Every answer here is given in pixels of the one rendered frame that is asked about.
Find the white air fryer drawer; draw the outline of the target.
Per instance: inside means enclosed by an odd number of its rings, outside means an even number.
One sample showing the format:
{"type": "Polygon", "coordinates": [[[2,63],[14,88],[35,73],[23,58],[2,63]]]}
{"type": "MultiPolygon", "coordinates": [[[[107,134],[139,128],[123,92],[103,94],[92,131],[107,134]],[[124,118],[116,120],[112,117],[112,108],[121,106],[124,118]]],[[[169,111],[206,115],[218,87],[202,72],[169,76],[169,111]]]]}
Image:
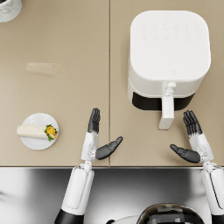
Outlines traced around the white air fryer drawer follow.
{"type": "Polygon", "coordinates": [[[131,83],[128,82],[128,97],[134,107],[145,111],[160,111],[162,113],[158,124],[160,130],[168,130],[172,126],[174,112],[184,109],[193,98],[193,95],[185,98],[175,98],[172,88],[169,87],[168,90],[168,95],[148,98],[138,94],[131,83]]]}

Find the chicken roll wrap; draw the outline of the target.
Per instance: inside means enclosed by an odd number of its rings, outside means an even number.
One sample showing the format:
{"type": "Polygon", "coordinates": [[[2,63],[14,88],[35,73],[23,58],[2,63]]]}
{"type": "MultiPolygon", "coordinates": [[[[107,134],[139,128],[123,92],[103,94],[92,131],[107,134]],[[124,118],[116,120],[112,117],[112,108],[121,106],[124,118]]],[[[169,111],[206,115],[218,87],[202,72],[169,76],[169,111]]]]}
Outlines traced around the chicken roll wrap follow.
{"type": "Polygon", "coordinates": [[[57,138],[58,131],[51,125],[40,126],[35,123],[19,125],[17,134],[20,137],[32,137],[52,141],[57,138]]]}

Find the white air fryer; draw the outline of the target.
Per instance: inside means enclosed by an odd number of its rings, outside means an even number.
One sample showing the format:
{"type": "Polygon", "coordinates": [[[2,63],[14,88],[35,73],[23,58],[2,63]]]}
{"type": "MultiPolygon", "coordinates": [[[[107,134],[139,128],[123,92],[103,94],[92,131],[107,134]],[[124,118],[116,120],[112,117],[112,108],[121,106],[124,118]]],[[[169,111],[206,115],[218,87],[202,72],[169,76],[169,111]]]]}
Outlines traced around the white air fryer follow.
{"type": "Polygon", "coordinates": [[[162,109],[173,95],[174,109],[192,100],[211,65],[206,21],[187,10],[147,10],[130,26],[128,97],[141,110],[162,109]]]}

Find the white round plate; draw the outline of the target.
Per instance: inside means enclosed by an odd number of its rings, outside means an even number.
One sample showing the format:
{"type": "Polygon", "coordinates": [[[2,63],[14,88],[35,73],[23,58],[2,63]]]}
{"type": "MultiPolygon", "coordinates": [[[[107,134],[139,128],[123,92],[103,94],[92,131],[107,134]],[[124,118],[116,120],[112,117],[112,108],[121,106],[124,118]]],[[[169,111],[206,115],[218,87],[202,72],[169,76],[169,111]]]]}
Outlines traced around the white round plate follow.
{"type": "Polygon", "coordinates": [[[28,148],[44,150],[56,141],[59,134],[59,125],[51,115],[36,113],[28,116],[17,127],[17,134],[28,148]]]}

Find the dark round robot body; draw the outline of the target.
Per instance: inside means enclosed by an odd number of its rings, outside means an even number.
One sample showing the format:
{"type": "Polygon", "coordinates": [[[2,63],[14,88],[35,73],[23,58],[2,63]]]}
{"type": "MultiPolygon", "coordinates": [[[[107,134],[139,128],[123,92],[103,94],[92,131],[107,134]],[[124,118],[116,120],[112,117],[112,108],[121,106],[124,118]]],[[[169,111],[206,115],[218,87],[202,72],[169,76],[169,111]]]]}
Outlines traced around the dark round robot body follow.
{"type": "Polygon", "coordinates": [[[149,206],[137,216],[109,220],[106,224],[205,224],[202,218],[187,206],[163,203],[149,206]]]}

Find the white patterned pot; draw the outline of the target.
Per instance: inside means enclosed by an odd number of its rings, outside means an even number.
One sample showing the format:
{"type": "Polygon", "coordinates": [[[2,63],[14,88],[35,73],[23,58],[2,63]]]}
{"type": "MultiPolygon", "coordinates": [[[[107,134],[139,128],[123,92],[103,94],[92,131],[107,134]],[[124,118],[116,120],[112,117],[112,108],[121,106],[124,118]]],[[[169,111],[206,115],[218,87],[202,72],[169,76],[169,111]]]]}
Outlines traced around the white patterned pot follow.
{"type": "Polygon", "coordinates": [[[16,18],[22,10],[21,0],[0,0],[0,23],[16,18]]]}

